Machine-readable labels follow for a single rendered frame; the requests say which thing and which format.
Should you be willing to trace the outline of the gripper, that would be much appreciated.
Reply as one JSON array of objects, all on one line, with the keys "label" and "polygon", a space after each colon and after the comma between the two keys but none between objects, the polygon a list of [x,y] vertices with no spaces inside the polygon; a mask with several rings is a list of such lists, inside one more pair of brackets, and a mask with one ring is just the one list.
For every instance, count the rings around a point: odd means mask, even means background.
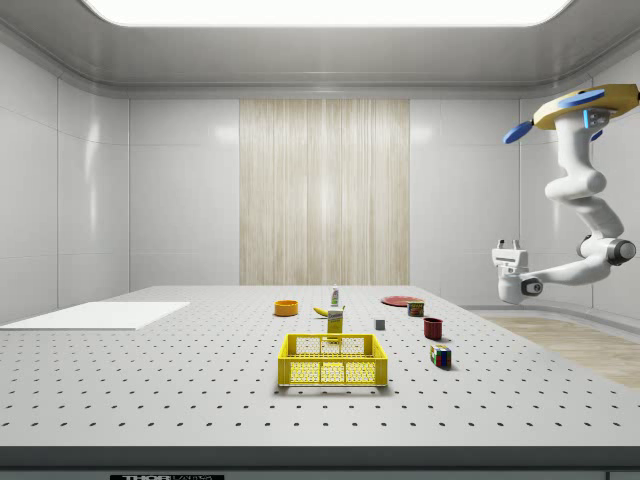
[{"label": "gripper", "polygon": [[518,240],[513,240],[512,246],[509,246],[501,239],[492,250],[491,256],[499,275],[522,274],[529,271],[528,252],[520,247]]}]

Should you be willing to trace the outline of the drone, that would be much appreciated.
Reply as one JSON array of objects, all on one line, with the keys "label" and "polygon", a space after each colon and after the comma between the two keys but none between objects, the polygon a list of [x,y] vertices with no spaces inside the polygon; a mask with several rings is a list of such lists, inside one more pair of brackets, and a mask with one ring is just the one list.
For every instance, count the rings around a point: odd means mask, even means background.
[{"label": "drone", "polygon": [[542,105],[531,120],[507,132],[503,142],[505,144],[515,142],[533,127],[555,130],[555,121],[559,117],[575,111],[581,114],[586,129],[602,129],[603,123],[596,120],[596,109],[608,110],[609,117],[615,118],[634,109],[639,103],[640,92],[635,84],[607,84],[570,92]]}]

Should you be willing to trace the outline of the yellow basket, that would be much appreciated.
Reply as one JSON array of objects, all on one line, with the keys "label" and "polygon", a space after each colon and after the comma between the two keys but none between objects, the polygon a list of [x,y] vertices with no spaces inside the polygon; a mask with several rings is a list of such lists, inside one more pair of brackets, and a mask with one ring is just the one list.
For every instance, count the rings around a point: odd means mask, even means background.
[{"label": "yellow basket", "polygon": [[373,334],[287,334],[278,355],[280,386],[385,386],[388,357]]}]

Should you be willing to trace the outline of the white board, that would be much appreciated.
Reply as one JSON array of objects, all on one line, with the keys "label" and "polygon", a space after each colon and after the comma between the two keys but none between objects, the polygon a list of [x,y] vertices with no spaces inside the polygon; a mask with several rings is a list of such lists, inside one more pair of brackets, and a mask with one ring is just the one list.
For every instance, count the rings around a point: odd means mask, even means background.
[{"label": "white board", "polygon": [[89,302],[0,326],[0,330],[138,330],[189,302]]}]

